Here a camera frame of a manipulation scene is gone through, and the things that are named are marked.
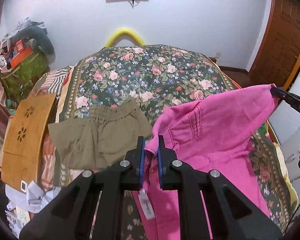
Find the pink pants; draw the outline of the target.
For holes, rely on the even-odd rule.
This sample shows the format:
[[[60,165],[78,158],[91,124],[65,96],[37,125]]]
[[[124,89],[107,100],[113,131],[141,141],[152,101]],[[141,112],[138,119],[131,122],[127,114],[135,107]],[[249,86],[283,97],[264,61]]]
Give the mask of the pink pants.
[[[258,85],[208,96],[166,109],[146,145],[144,190],[134,192],[148,239],[181,239],[177,191],[160,188],[159,136],[177,159],[195,170],[218,170],[268,218],[249,158],[250,139],[277,107],[274,85]]]

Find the colourful fleece blanket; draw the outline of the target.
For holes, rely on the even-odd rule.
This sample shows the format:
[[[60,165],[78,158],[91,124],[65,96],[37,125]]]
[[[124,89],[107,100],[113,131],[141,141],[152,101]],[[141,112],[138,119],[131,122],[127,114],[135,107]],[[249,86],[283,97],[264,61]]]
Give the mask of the colourful fleece blanket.
[[[282,181],[287,188],[286,190],[284,190],[284,195],[287,198],[289,211],[293,213],[294,211],[296,211],[297,205],[299,204],[298,194],[294,189],[292,182],[290,181],[288,168],[285,163],[283,152],[280,148],[277,136],[268,120],[265,122],[265,126],[267,130],[266,137],[271,141],[271,145],[275,148],[273,156],[275,159],[276,169],[278,170],[279,177],[282,178]]]

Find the brown wooden door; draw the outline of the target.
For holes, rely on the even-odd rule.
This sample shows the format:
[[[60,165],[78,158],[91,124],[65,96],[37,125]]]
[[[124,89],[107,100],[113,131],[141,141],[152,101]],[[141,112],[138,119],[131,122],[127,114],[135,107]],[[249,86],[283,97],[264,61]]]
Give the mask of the brown wooden door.
[[[294,0],[271,0],[261,46],[249,70],[255,85],[274,83],[287,90],[300,70],[300,7]]]

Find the olive green shorts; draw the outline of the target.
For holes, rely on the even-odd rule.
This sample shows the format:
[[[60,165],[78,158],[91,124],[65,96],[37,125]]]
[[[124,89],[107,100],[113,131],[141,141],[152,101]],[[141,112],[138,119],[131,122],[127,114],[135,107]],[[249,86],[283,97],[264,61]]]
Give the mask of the olive green shorts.
[[[70,169],[102,169],[123,160],[136,148],[139,136],[151,136],[152,126],[133,99],[111,108],[90,107],[86,118],[49,124],[61,163]]]

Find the brown wooden board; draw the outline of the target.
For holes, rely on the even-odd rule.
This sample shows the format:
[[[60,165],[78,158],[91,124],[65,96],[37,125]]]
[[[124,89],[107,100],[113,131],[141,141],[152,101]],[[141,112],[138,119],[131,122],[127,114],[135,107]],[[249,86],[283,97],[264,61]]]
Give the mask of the brown wooden board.
[[[12,118],[3,146],[1,179],[25,193],[30,182],[40,179],[41,150],[56,94],[24,99]]]

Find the striped cloth under bedspread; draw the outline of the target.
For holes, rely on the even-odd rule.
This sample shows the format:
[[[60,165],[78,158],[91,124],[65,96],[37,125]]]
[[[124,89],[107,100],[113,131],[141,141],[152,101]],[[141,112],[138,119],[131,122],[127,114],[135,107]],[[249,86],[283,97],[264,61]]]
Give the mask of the striped cloth under bedspread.
[[[71,67],[65,67],[44,73],[36,82],[27,98],[55,93],[56,98],[58,99],[61,95],[63,83],[66,80],[70,70]]]

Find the green fabric storage bag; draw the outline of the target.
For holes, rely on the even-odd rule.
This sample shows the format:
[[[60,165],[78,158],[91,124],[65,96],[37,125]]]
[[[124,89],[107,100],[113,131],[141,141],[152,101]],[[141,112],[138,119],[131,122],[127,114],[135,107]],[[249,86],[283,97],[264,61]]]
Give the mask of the green fabric storage bag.
[[[26,99],[48,66],[45,55],[40,50],[35,50],[13,70],[1,73],[0,79],[6,96],[15,103]]]

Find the floral dark green bedspread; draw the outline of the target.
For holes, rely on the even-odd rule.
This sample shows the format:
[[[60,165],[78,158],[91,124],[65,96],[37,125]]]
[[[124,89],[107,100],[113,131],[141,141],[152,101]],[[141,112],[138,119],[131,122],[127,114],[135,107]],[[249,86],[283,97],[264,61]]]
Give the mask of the floral dark green bedspread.
[[[164,45],[104,48],[71,67],[57,99],[55,119],[86,118],[93,105],[116,108],[133,99],[153,127],[170,107],[237,89],[200,53]],[[251,136],[249,158],[269,218],[285,230],[291,217],[284,195],[287,188],[276,169],[265,122]],[[125,194],[121,237],[148,239],[133,194]]]

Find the orange box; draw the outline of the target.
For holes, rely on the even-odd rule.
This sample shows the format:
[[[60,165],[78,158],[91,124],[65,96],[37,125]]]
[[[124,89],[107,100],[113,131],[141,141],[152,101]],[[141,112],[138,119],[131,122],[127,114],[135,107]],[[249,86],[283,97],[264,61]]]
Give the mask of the orange box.
[[[18,64],[20,64],[23,60],[25,60],[32,53],[32,48],[27,46],[23,40],[19,40],[15,46],[13,51],[13,57],[10,61],[11,68],[15,68]]]

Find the yellow curved headboard tube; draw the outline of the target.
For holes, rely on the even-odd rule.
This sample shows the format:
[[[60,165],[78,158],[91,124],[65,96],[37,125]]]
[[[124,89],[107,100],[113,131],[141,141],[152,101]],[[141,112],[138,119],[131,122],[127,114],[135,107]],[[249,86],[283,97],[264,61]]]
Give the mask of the yellow curved headboard tube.
[[[135,31],[129,28],[119,28],[108,38],[105,47],[114,47],[121,40],[129,40],[136,46],[144,46],[146,43]]]

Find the white wall socket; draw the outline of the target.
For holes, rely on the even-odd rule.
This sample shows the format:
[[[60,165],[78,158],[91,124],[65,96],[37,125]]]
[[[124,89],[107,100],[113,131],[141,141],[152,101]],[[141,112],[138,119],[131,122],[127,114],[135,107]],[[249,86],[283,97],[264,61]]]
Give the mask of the white wall socket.
[[[214,58],[216,58],[216,59],[218,59],[218,58],[220,58],[220,53],[219,52],[217,52],[217,53],[215,53],[215,56],[214,56]]]

